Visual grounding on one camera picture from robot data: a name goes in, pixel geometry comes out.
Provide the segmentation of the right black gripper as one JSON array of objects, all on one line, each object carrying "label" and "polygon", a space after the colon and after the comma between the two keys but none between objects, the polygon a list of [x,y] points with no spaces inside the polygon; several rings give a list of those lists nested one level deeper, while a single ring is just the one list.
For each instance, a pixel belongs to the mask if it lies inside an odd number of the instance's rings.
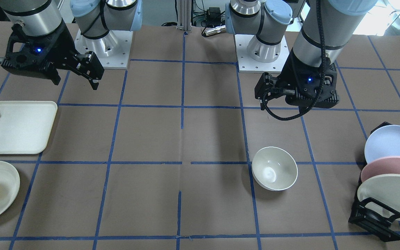
[{"label": "right black gripper", "polygon": [[5,57],[1,66],[14,75],[51,80],[58,85],[58,69],[70,70],[86,78],[97,90],[104,68],[95,52],[80,54],[73,38],[62,20],[50,34],[30,36],[26,26],[12,26]]}]

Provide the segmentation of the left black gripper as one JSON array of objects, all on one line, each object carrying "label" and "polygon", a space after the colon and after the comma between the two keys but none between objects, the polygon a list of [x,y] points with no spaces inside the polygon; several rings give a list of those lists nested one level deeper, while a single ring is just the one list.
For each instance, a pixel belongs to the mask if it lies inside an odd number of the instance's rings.
[{"label": "left black gripper", "polygon": [[[330,109],[340,101],[335,89],[338,73],[335,70],[335,64],[332,64],[328,57],[325,58],[325,61],[324,84],[321,95],[314,106]],[[255,98],[261,101],[270,101],[284,96],[284,89],[294,90],[293,95],[286,96],[286,103],[291,106],[308,107],[317,94],[321,81],[320,69],[320,58],[318,67],[312,67],[300,61],[291,52],[279,76],[273,76],[268,72],[262,73],[261,84],[258,83],[255,86]]]}]

